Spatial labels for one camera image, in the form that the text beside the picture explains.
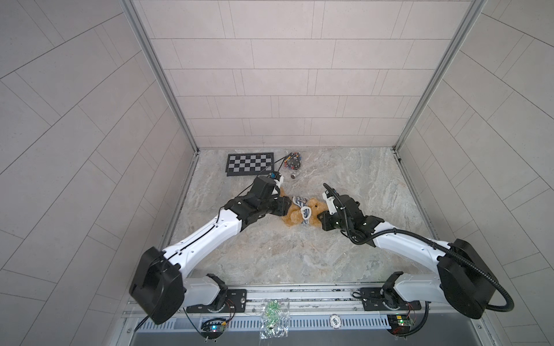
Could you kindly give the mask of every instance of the robotic arm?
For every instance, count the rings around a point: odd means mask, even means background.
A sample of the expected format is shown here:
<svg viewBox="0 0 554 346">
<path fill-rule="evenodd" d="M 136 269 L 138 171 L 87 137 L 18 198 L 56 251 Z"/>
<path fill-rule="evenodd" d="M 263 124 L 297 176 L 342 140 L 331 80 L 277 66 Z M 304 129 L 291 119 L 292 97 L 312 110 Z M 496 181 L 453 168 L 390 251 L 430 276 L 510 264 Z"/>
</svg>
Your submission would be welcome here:
<svg viewBox="0 0 554 346">
<path fill-rule="evenodd" d="M 228 201 L 193 234 L 162 251 L 151 247 L 142 254 L 129 293 L 156 324 L 168 320 L 181 306 L 221 309 L 227 295 L 221 279 L 214 274 L 187 276 L 204 257 L 248 225 L 266 214 L 286 215 L 292 202 L 280 196 L 282 182 L 279 172 L 257 176 L 246 195 Z"/>
</svg>

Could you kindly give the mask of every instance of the tile grout line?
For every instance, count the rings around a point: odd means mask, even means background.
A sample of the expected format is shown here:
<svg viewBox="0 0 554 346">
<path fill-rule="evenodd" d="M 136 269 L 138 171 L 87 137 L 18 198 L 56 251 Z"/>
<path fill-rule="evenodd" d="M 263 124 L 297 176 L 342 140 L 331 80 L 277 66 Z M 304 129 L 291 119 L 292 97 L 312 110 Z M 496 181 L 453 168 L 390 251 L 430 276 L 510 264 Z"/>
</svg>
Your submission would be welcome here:
<svg viewBox="0 0 554 346">
<path fill-rule="evenodd" d="M 111 18 L 108 18 L 107 20 L 103 21 L 102 23 L 100 23 L 100 24 L 98 24 L 98 25 L 104 24 L 104 23 L 107 22 L 108 20 L 113 19 L 113 18 L 119 16 L 121 13 L 123 13 L 123 12 L 120 12 L 120 13 L 118 13 L 117 15 L 115 15 L 115 16 L 113 16 L 113 17 L 111 17 Z M 73 40 L 74 38 L 76 38 L 76 37 L 78 37 L 78 36 L 81 36 L 81 35 L 83 35 L 84 33 L 88 32 L 88 31 L 91 31 L 92 29 L 96 28 L 98 25 L 95 25 L 95 26 L 93 26 L 92 28 L 90 28 L 90 29 L 88 29 L 88 30 L 86 30 L 86 31 L 83 31 L 83 32 L 80 33 L 79 35 L 76 35 L 76 36 L 74 36 L 74 37 L 68 39 L 68 40 L 65 41 L 64 43 L 61 43 L 61 44 L 57 45 L 56 47 L 54 47 L 54 48 L 52 48 L 52 49 L 50 49 L 50 50 L 48 50 L 48 51 L 45 51 L 43 54 L 40 54 L 38 57 L 34 58 L 33 60 L 31 60 L 31 61 L 29 61 L 29 62 L 27 62 L 27 63 L 21 65 L 20 67 L 16 68 L 15 70 L 10 71 L 10 72 L 6 73 L 5 75 L 1 76 L 0 79 L 6 77 L 6 76 L 9 75 L 10 73 L 15 72 L 15 71 L 19 70 L 20 68 L 22 68 L 22 67 L 24 67 L 24 66 L 26 66 L 26 65 L 28 65 L 28 64 L 30 64 L 30 63 L 32 63 L 33 61 L 37 60 L 38 58 L 40 58 L 40 57 L 43 56 L 44 54 L 47 54 L 48 52 L 50 52 L 50 51 L 56 49 L 57 47 L 60 47 L 61 45 L 66 44 L 67 42 Z"/>
</svg>

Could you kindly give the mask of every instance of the white wall tile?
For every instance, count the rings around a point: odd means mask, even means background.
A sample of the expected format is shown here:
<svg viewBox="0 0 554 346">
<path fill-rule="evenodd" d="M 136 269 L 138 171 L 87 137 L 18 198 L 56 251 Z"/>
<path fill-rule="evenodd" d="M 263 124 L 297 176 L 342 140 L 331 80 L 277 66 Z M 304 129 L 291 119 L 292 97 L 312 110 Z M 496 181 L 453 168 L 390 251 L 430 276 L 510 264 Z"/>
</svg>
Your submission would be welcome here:
<svg viewBox="0 0 554 346">
<path fill-rule="evenodd" d="M 321 38 L 323 28 L 323 13 L 325 10 L 324 1 L 314 1 L 314 15 L 312 19 L 312 38 Z"/>
<path fill-rule="evenodd" d="M 533 180 L 529 184 L 525 185 L 518 191 L 514 192 L 513 195 L 506 198 L 503 202 L 510 210 L 514 210 L 521 204 L 527 202 L 528 200 L 540 195 L 544 191 L 550 189 L 548 184 L 545 183 L 540 177 Z"/>
<path fill-rule="evenodd" d="M 317 147 L 320 143 L 320 136 L 263 136 L 263 140 L 266 148 Z"/>
<path fill-rule="evenodd" d="M 153 175 L 143 157 L 136 155 L 98 216 L 98 226 L 123 239 Z"/>
<path fill-rule="evenodd" d="M 462 52 L 454 58 L 444 80 L 485 120 L 512 92 L 512 88 Z"/>
<path fill-rule="evenodd" d="M 97 294 L 113 299 L 122 299 L 128 290 L 127 283 L 135 271 L 146 238 L 152 228 L 154 218 L 139 207 L 131 220 L 121 245 L 111 262 Z"/>
<path fill-rule="evenodd" d="M 0 83 L 0 172 L 30 147 L 50 125 Z"/>
<path fill-rule="evenodd" d="M 0 293 L 46 301 L 54 287 L 54 282 L 0 270 Z"/>
<path fill-rule="evenodd" d="M 404 145 L 402 146 L 402 148 L 400 148 L 399 156 L 402 159 L 402 164 L 408 171 L 415 192 L 417 194 L 420 194 L 421 192 L 423 192 L 423 190 L 427 188 L 427 182 L 425 181 L 425 178 L 423 178 L 419 167 L 417 167 L 417 164 L 414 161 L 414 158 L 412 157 L 408 146 Z"/>
<path fill-rule="evenodd" d="M 117 250 L 121 243 L 121 239 L 96 224 L 93 225 L 87 235 L 114 250 Z"/>
<path fill-rule="evenodd" d="M 454 232 L 454 235 L 456 238 L 463 239 L 474 232 L 477 232 L 479 228 L 477 227 L 477 224 L 475 221 L 470 221 L 466 225 L 462 226 L 460 229 Z"/>
<path fill-rule="evenodd" d="M 146 189 L 144 198 L 158 210 L 162 205 L 163 197 L 166 195 L 178 164 L 179 161 L 169 151 L 166 151 L 150 185 Z"/>
<path fill-rule="evenodd" d="M 2 4 L 0 14 L 0 76 L 54 48 L 17 0 Z"/>
<path fill-rule="evenodd" d="M 179 129 L 180 127 L 177 123 L 177 119 L 168 107 L 152 131 L 150 131 L 143 144 L 157 163 L 162 161 L 167 147 L 170 146 L 173 136 Z"/>
<path fill-rule="evenodd" d="M 410 150 L 415 163 L 422 168 L 425 162 L 431 157 L 432 153 L 429 147 L 421 137 L 418 131 L 412 130 L 406 138 L 406 146 Z"/>
<path fill-rule="evenodd" d="M 311 38 L 311 1 L 230 1 L 237 38 Z"/>
<path fill-rule="evenodd" d="M 0 231 L 0 266 L 6 264 L 22 242 L 22 238 Z"/>
<path fill-rule="evenodd" d="M 113 317 L 112 313 L 87 310 L 71 345 L 100 345 Z"/>
<path fill-rule="evenodd" d="M 541 254 L 534 254 L 524 259 L 508 263 L 504 266 L 504 270 L 510 278 L 513 278 L 549 267 L 550 265 Z"/>
<path fill-rule="evenodd" d="M 521 299 L 516 288 L 508 278 L 503 267 L 498 262 L 496 255 L 490 248 L 487 240 L 483 237 L 481 231 L 477 231 L 467 236 L 465 241 L 469 242 L 475 251 L 481 256 L 487 267 L 494 273 L 498 282 L 508 291 L 514 300 L 514 309 L 510 312 L 497 313 L 496 316 L 503 327 L 521 326 L 524 324 L 535 323 L 535 319 L 527 309 L 527 306 Z M 498 292 L 495 292 L 490 304 L 503 305 L 504 298 Z"/>
<path fill-rule="evenodd" d="M 320 147 L 369 147 L 373 136 L 327 135 L 321 136 Z"/>
<path fill-rule="evenodd" d="M 400 7 L 400 12 L 398 13 L 398 17 L 396 18 L 391 38 L 398 39 L 402 35 L 402 32 L 404 31 L 404 26 L 406 25 L 406 20 L 408 19 L 410 11 L 412 10 L 413 3 L 413 1 L 402 2 L 402 7 Z"/>
<path fill-rule="evenodd" d="M 141 1 L 155 38 L 225 38 L 217 1 Z"/>
<path fill-rule="evenodd" d="M 251 69 L 250 40 L 174 39 L 184 69 Z"/>
<path fill-rule="evenodd" d="M 318 70 L 316 95 L 371 95 L 378 70 Z"/>
<path fill-rule="evenodd" d="M 66 41 L 122 12 L 118 3 L 109 0 L 94 3 L 37 0 L 36 3 Z"/>
<path fill-rule="evenodd" d="M 152 127 L 140 103 L 135 102 L 96 150 L 123 174 Z"/>
<path fill-rule="evenodd" d="M 38 316 L 43 301 L 0 294 L 0 333 L 6 345 L 19 345 Z"/>
<path fill-rule="evenodd" d="M 380 95 L 419 96 L 433 70 L 389 70 Z"/>
<path fill-rule="evenodd" d="M 60 119 L 0 175 L 0 229 L 26 237 L 103 138 L 78 107 Z"/>
<path fill-rule="evenodd" d="M 191 124 L 198 136 L 244 136 L 241 119 L 192 119 Z"/>
<path fill-rule="evenodd" d="M 270 96 L 218 96 L 221 118 L 271 118 Z"/>
<path fill-rule="evenodd" d="M 361 119 L 322 118 L 312 121 L 311 135 L 357 135 Z"/>
<path fill-rule="evenodd" d="M 431 224 L 433 228 L 435 228 L 440 240 L 452 241 L 454 234 L 447 220 L 444 218 L 443 212 L 439 208 L 435 197 L 433 197 L 431 190 L 423 190 L 423 192 L 419 194 L 419 198 L 421 198 L 423 208 L 427 212 L 427 216 L 429 216 Z"/>
<path fill-rule="evenodd" d="M 147 88 L 148 82 L 132 59 L 94 88 L 79 102 L 79 107 L 108 134 Z"/>
<path fill-rule="evenodd" d="M 92 155 L 89 157 L 89 161 L 98 167 L 99 170 L 101 170 L 104 174 L 108 176 L 108 178 L 111 179 L 114 183 L 118 183 L 119 179 L 121 179 L 121 174 L 117 171 L 117 169 L 114 168 L 114 166 L 110 165 L 108 161 L 106 161 L 105 158 L 102 157 L 102 155 L 98 154 L 97 151 L 94 151 Z"/>
<path fill-rule="evenodd" d="M 401 38 L 450 39 L 469 1 L 414 1 Z"/>
<path fill-rule="evenodd" d="M 385 78 L 387 77 L 388 70 L 379 70 L 379 73 L 377 74 L 377 79 L 375 80 L 375 84 L 373 86 L 373 90 L 371 91 L 371 95 L 379 95 L 381 93 L 381 89 L 383 88 L 383 83 Z"/>
<path fill-rule="evenodd" d="M 513 0 L 509 2 L 500 21 L 548 44 L 554 44 L 554 23 L 547 13 L 554 11 L 549 0 Z"/>
<path fill-rule="evenodd" d="M 261 148 L 262 136 L 210 136 L 214 148 Z"/>
<path fill-rule="evenodd" d="M 458 172 L 451 180 L 450 180 L 450 183 L 452 184 L 453 187 L 456 187 L 458 186 L 461 182 L 464 181 L 465 178 L 467 178 L 470 174 L 473 173 L 474 170 L 476 170 L 477 167 L 473 164 L 473 162 L 468 162 L 468 164 L 466 164 L 464 166 L 464 168 L 462 168 L 460 170 L 460 172 Z"/>
<path fill-rule="evenodd" d="M 50 125 L 55 124 L 60 119 L 60 115 L 21 79 L 17 73 L 13 72 L 2 78 L 2 83 Z"/>
<path fill-rule="evenodd" d="M 551 292 L 550 287 L 554 283 L 554 271 L 552 271 L 552 268 L 548 268 L 520 276 L 512 281 L 517 290 L 521 292 L 521 297 L 535 316 L 542 332 L 552 344 L 554 342 L 554 331 L 548 324 L 547 311 L 553 304 L 551 299 L 545 299 L 545 297 L 548 297 Z"/>
<path fill-rule="evenodd" d="M 522 32 L 482 14 L 461 50 L 481 66 L 494 72 L 522 36 Z"/>
<path fill-rule="evenodd" d="M 139 65 L 139 67 L 142 71 L 142 74 L 144 75 L 144 77 L 148 81 L 148 84 L 154 83 L 154 81 L 156 81 L 156 76 L 154 76 L 154 72 L 152 71 L 152 67 L 150 66 L 148 61 L 146 61 L 146 56 L 144 55 L 144 52 L 140 51 L 139 53 L 137 53 L 137 55 L 135 55 L 135 60 L 137 61 L 138 65 Z"/>
<path fill-rule="evenodd" d="M 435 69 L 450 40 L 414 40 L 404 69 Z"/>
<path fill-rule="evenodd" d="M 306 95 L 308 70 L 242 70 L 242 75 L 246 95 Z"/>
<path fill-rule="evenodd" d="M 114 250 L 87 237 L 22 345 L 69 344 L 113 256 Z"/>
<path fill-rule="evenodd" d="M 176 98 L 185 118 L 212 118 L 212 111 L 205 96 L 177 96 Z"/>
<path fill-rule="evenodd" d="M 551 265 L 554 264 L 554 254 L 550 251 L 554 239 L 549 226 L 553 218 L 552 203 L 554 191 L 549 189 L 512 210 L 516 220 Z"/>
<path fill-rule="evenodd" d="M 517 41 L 514 48 L 510 51 L 506 59 L 498 66 L 494 75 L 498 78 L 504 78 L 506 73 L 512 68 L 515 62 L 520 58 L 521 54 L 529 47 L 531 42 L 535 39 L 527 34 L 523 34 L 519 41 Z"/>
<path fill-rule="evenodd" d="M 422 137 L 448 179 L 452 179 L 469 162 L 468 156 L 438 118 L 433 120 Z"/>
<path fill-rule="evenodd" d="M 96 32 L 89 30 L 31 61 L 17 73 L 63 115 L 115 69 Z"/>
<path fill-rule="evenodd" d="M 366 128 L 366 135 L 398 136 L 404 129 L 406 119 L 371 118 Z"/>
<path fill-rule="evenodd" d="M 456 140 L 500 199 L 505 199 L 538 177 L 478 114 L 471 117 Z"/>
<path fill-rule="evenodd" d="M 237 94 L 232 70 L 171 70 L 171 76 L 177 86 L 178 96 Z"/>
<path fill-rule="evenodd" d="M 503 80 L 548 114 L 554 114 L 554 47 L 534 40 Z"/>
<path fill-rule="evenodd" d="M 337 40 L 333 68 L 401 69 L 412 43 L 412 40 Z"/>
<path fill-rule="evenodd" d="M 242 71 L 234 69 L 233 78 L 235 80 L 235 89 L 238 96 L 244 96 L 244 82 L 242 80 Z"/>
<path fill-rule="evenodd" d="M 223 22 L 223 31 L 225 38 L 235 38 L 235 29 L 233 27 L 233 18 L 229 1 L 219 1 L 219 11 L 221 12 L 221 21 Z"/>
<path fill-rule="evenodd" d="M 154 52 L 164 69 L 181 69 L 179 57 L 171 39 L 151 39 Z"/>
<path fill-rule="evenodd" d="M 156 81 L 150 85 L 143 96 L 146 102 L 148 102 L 150 109 L 152 109 L 152 112 L 154 112 L 156 120 L 158 120 L 168 107 L 166 97 L 163 95 L 159 83 Z"/>
<path fill-rule="evenodd" d="M 450 133 L 452 136 L 456 137 L 460 130 L 465 126 L 465 124 L 468 123 L 468 121 L 471 119 L 475 113 L 475 110 L 469 106 L 465 112 L 461 115 L 460 119 L 454 124 L 454 126 L 450 129 Z"/>
<path fill-rule="evenodd" d="M 279 96 L 279 117 L 334 118 L 337 105 L 338 96 Z"/>
<path fill-rule="evenodd" d="M 86 162 L 5 268 L 58 282 L 114 188 L 101 170 Z"/>
<path fill-rule="evenodd" d="M 392 147 L 398 141 L 398 136 L 373 136 L 372 147 Z"/>
<path fill-rule="evenodd" d="M 440 81 L 428 106 L 449 131 L 469 107 L 444 80 Z"/>
<path fill-rule="evenodd" d="M 257 69 L 330 69 L 334 51 L 333 40 L 252 40 Z"/>
<path fill-rule="evenodd" d="M 543 342 L 547 341 L 541 328 L 536 324 L 504 328 L 512 342 Z"/>
<path fill-rule="evenodd" d="M 135 37 L 135 33 L 123 13 L 103 23 L 102 26 L 123 61 L 131 59 L 140 51 L 140 45 Z"/>
<path fill-rule="evenodd" d="M 545 150 L 554 144 L 551 117 L 515 92 L 489 119 L 489 124 L 547 184 L 554 185 L 554 151 Z"/>
<path fill-rule="evenodd" d="M 55 47 L 65 42 L 34 0 L 18 0 L 18 2 Z"/>
<path fill-rule="evenodd" d="M 456 191 L 501 264 L 536 254 L 537 248 L 494 193 L 485 178 L 473 171 Z"/>
<path fill-rule="evenodd" d="M 429 185 L 429 189 L 433 193 L 450 228 L 452 231 L 457 231 L 471 221 L 471 215 L 456 194 L 439 163 L 433 163 L 423 174 L 423 177 Z"/>
<path fill-rule="evenodd" d="M 402 2 L 325 3 L 321 38 L 390 38 Z"/>
<path fill-rule="evenodd" d="M 301 136 L 304 119 L 250 119 L 250 128 L 258 136 Z"/>
</svg>

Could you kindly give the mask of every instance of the vent grille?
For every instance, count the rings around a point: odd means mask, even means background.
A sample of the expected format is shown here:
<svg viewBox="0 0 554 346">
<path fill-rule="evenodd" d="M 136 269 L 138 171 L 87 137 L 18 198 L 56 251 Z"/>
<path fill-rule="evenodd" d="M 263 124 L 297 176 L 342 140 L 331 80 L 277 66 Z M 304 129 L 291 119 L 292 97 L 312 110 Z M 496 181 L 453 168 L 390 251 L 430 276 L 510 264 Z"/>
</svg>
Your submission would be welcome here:
<svg viewBox="0 0 554 346">
<path fill-rule="evenodd" d="M 333 330 L 329 324 L 330 315 L 291 316 L 289 330 Z M 341 329 L 390 329 L 386 315 L 357 314 L 340 315 Z M 198 318 L 191 318 L 199 325 Z M 226 330 L 230 332 L 257 332 L 261 328 L 259 316 L 236 316 Z M 139 332 L 196 332 L 186 318 L 170 318 L 168 321 L 155 325 L 148 321 L 142 325 Z"/>
</svg>

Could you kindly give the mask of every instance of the black mounting plate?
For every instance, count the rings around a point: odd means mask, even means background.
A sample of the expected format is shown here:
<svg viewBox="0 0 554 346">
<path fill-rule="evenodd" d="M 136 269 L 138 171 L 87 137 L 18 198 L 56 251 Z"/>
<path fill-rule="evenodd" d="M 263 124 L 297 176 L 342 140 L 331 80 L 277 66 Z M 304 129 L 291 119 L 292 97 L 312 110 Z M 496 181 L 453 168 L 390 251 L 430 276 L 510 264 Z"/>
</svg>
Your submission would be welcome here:
<svg viewBox="0 0 554 346">
<path fill-rule="evenodd" d="M 246 290 L 228 290 L 227 299 L 232 302 L 231 307 L 236 307 L 229 311 L 227 304 L 223 305 L 223 308 L 217 313 L 229 313 L 229 312 L 244 312 L 246 310 Z M 206 305 L 192 305 L 187 307 L 187 313 L 216 313 L 208 310 Z"/>
<path fill-rule="evenodd" d="M 381 288 L 380 287 L 364 287 L 360 288 L 360 295 L 364 297 L 371 297 L 367 300 L 362 299 L 363 310 L 364 311 L 395 311 L 389 309 L 384 304 L 384 299 L 381 297 Z M 408 303 L 400 300 L 400 309 L 399 310 L 408 310 Z M 419 301 L 410 302 L 414 310 L 421 310 L 421 303 Z"/>
</svg>

